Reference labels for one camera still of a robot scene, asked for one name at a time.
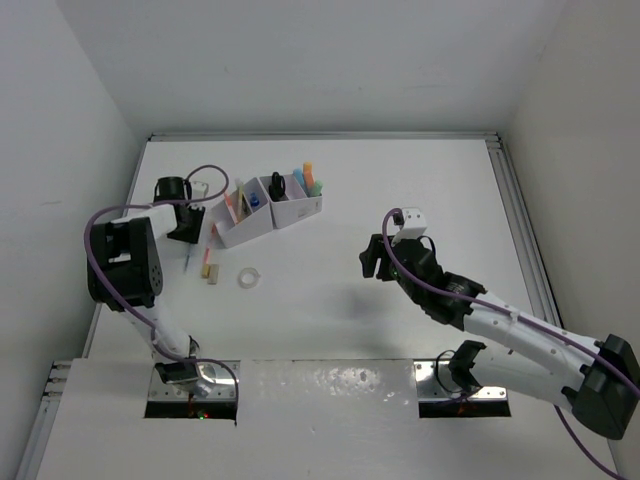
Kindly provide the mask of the orange pink pens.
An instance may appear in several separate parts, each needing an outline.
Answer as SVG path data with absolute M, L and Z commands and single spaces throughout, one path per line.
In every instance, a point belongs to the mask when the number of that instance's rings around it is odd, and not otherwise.
M 214 246 L 214 240 L 216 235 L 217 235 L 216 225 L 212 224 L 210 233 L 208 234 L 208 237 L 207 237 L 204 253 L 203 253 L 203 261 L 202 261 L 203 266 L 206 266 L 210 263 L 211 251 Z

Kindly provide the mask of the white eraser block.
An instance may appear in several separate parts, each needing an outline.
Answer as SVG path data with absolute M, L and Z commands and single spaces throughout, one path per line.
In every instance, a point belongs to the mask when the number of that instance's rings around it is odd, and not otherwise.
M 207 282 L 210 285 L 216 285 L 218 283 L 218 278 L 219 278 L 219 265 L 218 264 L 210 265 Z

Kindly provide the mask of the yellow highlighter pen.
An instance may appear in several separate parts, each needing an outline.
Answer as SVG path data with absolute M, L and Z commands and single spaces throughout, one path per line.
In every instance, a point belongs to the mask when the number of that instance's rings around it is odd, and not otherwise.
M 238 220 L 241 222 L 245 218 L 244 214 L 244 187 L 243 184 L 240 184 L 237 187 L 237 216 Z

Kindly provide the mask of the clear glue bottle blue cap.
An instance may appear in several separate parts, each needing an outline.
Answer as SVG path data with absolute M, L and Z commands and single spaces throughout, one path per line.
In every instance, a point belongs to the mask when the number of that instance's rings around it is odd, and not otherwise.
M 262 205 L 260 198 L 255 192 L 251 192 L 249 195 L 249 205 L 252 209 L 257 209 Z

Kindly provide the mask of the black handled scissors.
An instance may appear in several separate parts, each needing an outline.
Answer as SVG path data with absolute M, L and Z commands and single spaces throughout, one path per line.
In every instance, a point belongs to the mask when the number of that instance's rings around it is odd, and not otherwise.
M 271 183 L 268 187 L 270 198 L 273 202 L 280 202 L 286 197 L 286 180 L 279 172 L 273 172 Z

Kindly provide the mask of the blue marker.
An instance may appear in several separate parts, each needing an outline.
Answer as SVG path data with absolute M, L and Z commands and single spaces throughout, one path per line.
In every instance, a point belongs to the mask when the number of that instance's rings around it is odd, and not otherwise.
M 306 183 L 304 180 L 304 176 L 303 176 L 303 172 L 301 169 L 297 168 L 293 171 L 293 176 L 296 179 L 296 181 L 298 182 L 298 184 L 301 186 L 301 188 L 303 190 L 306 190 Z

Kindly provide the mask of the green marker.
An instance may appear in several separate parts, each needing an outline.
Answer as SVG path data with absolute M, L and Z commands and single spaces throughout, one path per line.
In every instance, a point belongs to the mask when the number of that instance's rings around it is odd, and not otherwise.
M 316 180 L 312 185 L 309 194 L 311 197 L 319 197 L 322 194 L 323 183 L 320 180 Z

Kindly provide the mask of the orange pen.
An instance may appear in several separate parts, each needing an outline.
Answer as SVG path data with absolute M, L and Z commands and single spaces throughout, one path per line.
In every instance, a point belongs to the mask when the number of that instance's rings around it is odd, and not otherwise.
M 236 210 L 234 208 L 231 196 L 226 192 L 224 193 L 224 200 L 225 200 L 225 205 L 227 207 L 229 215 L 231 217 L 231 220 L 233 222 L 233 225 L 235 226 L 235 225 L 238 224 L 238 218 L 237 218 Z

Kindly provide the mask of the green black pen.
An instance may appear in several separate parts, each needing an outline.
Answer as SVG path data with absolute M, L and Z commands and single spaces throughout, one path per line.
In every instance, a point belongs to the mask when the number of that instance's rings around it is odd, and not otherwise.
M 244 182 L 241 179 L 236 178 L 235 179 L 236 192 L 237 192 L 237 187 L 240 184 L 243 184 L 243 187 L 244 187 Z M 247 197 L 245 195 L 245 187 L 244 187 L 244 214 L 245 214 L 245 218 L 247 218 L 251 214 L 251 208 L 250 208 L 250 205 L 249 205 L 249 201 L 247 200 Z

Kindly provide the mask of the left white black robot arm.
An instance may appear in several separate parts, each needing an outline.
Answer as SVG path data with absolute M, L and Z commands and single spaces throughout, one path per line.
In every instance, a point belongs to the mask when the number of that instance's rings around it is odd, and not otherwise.
M 195 244 L 206 196 L 193 195 L 189 180 L 162 177 L 149 205 L 128 206 L 129 214 L 99 223 L 97 213 L 84 232 L 87 286 L 91 298 L 126 318 L 151 350 L 160 380 L 187 390 L 202 376 L 195 358 L 199 344 L 172 319 L 161 299 L 164 276 L 157 248 L 167 238 Z

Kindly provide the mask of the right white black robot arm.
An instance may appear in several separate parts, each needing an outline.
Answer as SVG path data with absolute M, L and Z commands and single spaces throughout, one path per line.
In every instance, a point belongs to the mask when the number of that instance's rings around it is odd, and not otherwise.
M 523 314 L 444 271 L 421 239 L 387 249 L 374 234 L 359 261 L 364 277 L 396 282 L 431 319 L 470 334 L 437 370 L 444 388 L 504 387 L 570 412 L 604 438 L 624 437 L 639 403 L 639 362 L 624 339 L 600 341 Z

